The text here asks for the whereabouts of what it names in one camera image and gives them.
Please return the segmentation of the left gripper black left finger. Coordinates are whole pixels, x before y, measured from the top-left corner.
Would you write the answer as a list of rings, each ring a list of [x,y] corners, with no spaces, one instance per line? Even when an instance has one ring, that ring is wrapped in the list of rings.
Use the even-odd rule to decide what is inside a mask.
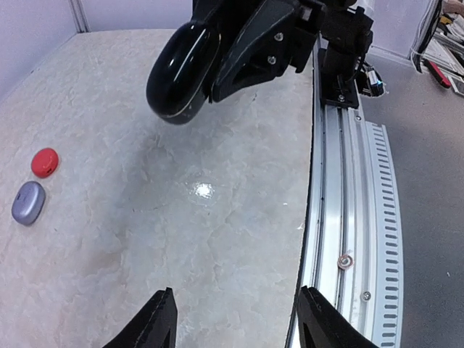
[[[174,348],[178,309],[173,290],[157,291],[133,319],[104,348]]]

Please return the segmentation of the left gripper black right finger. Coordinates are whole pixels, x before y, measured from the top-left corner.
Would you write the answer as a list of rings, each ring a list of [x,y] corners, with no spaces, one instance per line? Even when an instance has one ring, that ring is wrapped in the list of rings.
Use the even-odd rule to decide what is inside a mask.
[[[303,286],[298,295],[299,343],[312,348],[376,348],[355,330],[314,287]]]

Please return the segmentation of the black charging case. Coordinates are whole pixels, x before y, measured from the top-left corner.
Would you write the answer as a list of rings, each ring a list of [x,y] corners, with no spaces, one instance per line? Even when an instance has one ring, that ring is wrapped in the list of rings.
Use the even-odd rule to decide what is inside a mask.
[[[211,25],[190,21],[177,29],[149,73],[146,100],[151,110],[166,123],[189,123],[208,98],[219,50],[220,34]]]

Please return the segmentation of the red round charging case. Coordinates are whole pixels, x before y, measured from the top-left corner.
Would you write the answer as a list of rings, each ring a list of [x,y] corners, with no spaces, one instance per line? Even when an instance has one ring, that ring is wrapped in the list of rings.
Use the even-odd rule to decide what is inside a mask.
[[[38,178],[49,177],[58,167],[59,155],[52,148],[39,150],[32,158],[30,169]]]

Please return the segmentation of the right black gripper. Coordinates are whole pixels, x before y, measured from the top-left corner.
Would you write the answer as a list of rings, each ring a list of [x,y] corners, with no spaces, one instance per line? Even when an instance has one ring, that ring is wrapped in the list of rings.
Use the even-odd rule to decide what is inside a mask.
[[[221,36],[220,69],[212,100],[283,75],[301,72],[326,16],[319,1],[193,1],[192,20],[216,28]]]

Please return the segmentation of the purple earbud charging case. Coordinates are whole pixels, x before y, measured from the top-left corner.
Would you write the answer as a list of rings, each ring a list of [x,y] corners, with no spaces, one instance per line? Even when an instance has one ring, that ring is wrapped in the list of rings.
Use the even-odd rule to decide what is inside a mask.
[[[41,214],[45,200],[46,192],[39,182],[25,182],[14,198],[12,217],[21,225],[32,225]]]

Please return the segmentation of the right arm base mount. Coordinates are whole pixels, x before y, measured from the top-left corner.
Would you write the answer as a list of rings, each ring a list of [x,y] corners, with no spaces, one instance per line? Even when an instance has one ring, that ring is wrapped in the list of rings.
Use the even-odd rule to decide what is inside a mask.
[[[336,67],[333,62],[327,62],[328,51],[334,53],[331,49],[318,50],[319,92],[322,105],[358,109],[359,95],[373,98],[384,95],[383,79],[364,57],[355,61],[353,71],[344,77],[342,72],[327,72],[327,66]]]

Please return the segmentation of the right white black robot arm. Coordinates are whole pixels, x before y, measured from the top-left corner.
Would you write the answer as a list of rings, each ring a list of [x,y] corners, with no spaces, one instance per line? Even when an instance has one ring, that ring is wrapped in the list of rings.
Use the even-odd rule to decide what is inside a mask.
[[[209,99],[301,73],[318,59],[323,104],[357,108],[355,80],[373,41],[373,20],[355,1],[194,1],[191,16],[220,36]]]

